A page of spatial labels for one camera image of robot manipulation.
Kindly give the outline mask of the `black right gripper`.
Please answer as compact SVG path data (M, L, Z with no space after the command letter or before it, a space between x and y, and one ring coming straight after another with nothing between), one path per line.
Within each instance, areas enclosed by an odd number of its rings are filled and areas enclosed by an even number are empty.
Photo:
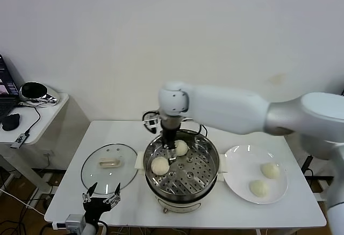
M162 128L162 146L167 149L168 163L171 165L177 159L177 153L175 149L175 139L178 129L166 129Z

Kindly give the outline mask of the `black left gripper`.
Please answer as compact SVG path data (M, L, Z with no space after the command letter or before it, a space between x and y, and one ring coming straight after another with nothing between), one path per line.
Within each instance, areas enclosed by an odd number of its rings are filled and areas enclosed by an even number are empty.
M114 208L121 200L120 189L121 183L118 183L115 191L108 198L92 197L96 187L97 182L95 182L90 188L88 188L86 193L82 194L83 208L84 208L84 218L86 223L93 226L98 225L98 221L101 215L105 212L109 212Z

